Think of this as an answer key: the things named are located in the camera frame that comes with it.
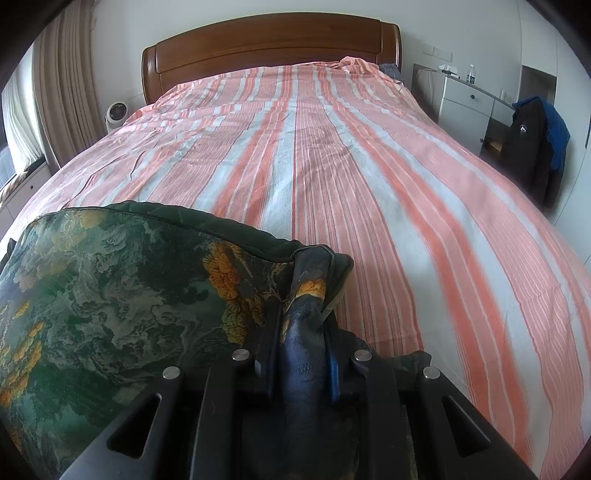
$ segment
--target curtain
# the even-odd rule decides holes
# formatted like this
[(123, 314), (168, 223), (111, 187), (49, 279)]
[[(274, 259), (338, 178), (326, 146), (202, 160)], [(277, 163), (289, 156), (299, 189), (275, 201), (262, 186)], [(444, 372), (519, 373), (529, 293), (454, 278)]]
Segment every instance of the curtain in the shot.
[(35, 41), (35, 99), (60, 167), (106, 134), (90, 66), (90, 7), (75, 0)]
[(33, 131), (35, 126), (31, 125), (25, 113), (26, 104), (24, 92), (21, 92), (18, 85), (19, 69), (14, 71), (8, 83), (2, 91), (2, 118), (6, 131), (8, 149), (17, 173), (25, 169), (36, 159), (42, 156), (43, 151)]

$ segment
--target metal screw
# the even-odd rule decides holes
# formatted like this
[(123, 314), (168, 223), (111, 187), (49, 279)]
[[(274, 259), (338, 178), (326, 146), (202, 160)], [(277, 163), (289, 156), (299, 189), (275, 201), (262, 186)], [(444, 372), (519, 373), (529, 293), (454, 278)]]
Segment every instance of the metal screw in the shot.
[(163, 372), (162, 372), (162, 376), (166, 379), (166, 380), (174, 380), (175, 378), (177, 378), (179, 375), (181, 374), (181, 369), (179, 367), (166, 367)]
[(429, 380), (436, 380), (441, 376), (441, 372), (436, 367), (423, 368), (423, 375)]
[(353, 357), (358, 362), (369, 362), (371, 360), (371, 352), (369, 350), (356, 350)]
[(237, 362), (243, 362), (244, 360), (248, 360), (250, 356), (251, 353), (245, 348), (239, 348), (232, 352), (232, 359), (236, 360)]

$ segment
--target wooden headboard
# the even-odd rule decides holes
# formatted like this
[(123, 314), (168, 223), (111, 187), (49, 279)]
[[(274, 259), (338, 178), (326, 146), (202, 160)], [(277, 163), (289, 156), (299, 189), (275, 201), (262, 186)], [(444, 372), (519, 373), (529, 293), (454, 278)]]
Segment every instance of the wooden headboard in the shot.
[(256, 15), (206, 25), (144, 50), (144, 96), (151, 104), (179, 83), (219, 73), (346, 56), (400, 68), (400, 29), (373, 18), (323, 13)]

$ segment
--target white cabinet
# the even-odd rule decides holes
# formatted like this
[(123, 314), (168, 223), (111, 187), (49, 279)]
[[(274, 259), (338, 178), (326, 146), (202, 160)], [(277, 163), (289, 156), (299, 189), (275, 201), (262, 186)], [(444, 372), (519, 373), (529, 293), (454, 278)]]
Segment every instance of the white cabinet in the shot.
[(432, 71), (416, 75), (413, 96), (454, 140), (480, 154), (495, 100), (499, 99), (474, 85)]
[(443, 98), (490, 116), (495, 101), (489, 95), (463, 83), (446, 78)]
[(525, 0), (519, 0), (521, 64), (556, 76), (556, 29)]
[(555, 223), (570, 192), (577, 181), (577, 175), (585, 155), (585, 142), (591, 116), (591, 79), (561, 35), (556, 36), (558, 45), (558, 75), (556, 78), (556, 98), (554, 107), (564, 119), (570, 132), (570, 142), (566, 151), (564, 176), (560, 185), (558, 199), (552, 211), (546, 216)]
[(438, 124), (458, 143), (479, 155), (490, 117), (467, 106), (443, 100)]
[(569, 201), (556, 222), (556, 228), (577, 256), (585, 262), (591, 255), (591, 148), (584, 157), (583, 167)]
[(20, 186), (10, 195), (7, 201), (7, 208), (12, 215), (12, 218), (16, 218), (20, 211), (24, 208), (27, 202), (33, 195), (41, 188), (41, 186), (49, 180), (51, 173), (47, 163), (43, 164), (40, 168), (36, 169), (33, 175), (30, 175)]
[(2, 238), (4, 234), (8, 232), (8, 229), (12, 225), (13, 221), (14, 219), (6, 207), (0, 209), (0, 238)]
[(47, 163), (44, 163), (41, 167), (36, 169), (29, 178), (21, 183), (14, 192), (12, 192), (10, 197), (0, 208), (0, 239), (2, 239), (6, 232), (8, 232), (13, 221), (31, 197), (39, 191), (41, 186), (49, 180), (50, 177), (51, 173), (49, 167), (47, 166)]

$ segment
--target sheer curtain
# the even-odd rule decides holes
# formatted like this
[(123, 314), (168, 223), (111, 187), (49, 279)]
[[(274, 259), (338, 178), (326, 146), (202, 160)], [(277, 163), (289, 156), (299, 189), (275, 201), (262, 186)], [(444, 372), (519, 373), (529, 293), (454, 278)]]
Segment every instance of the sheer curtain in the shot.
[(23, 66), (19, 64), (2, 91), (2, 118), (16, 173), (25, 171), (43, 154), (40, 142), (34, 134), (36, 126), (31, 125), (26, 113), (25, 93), (19, 88), (21, 68)]

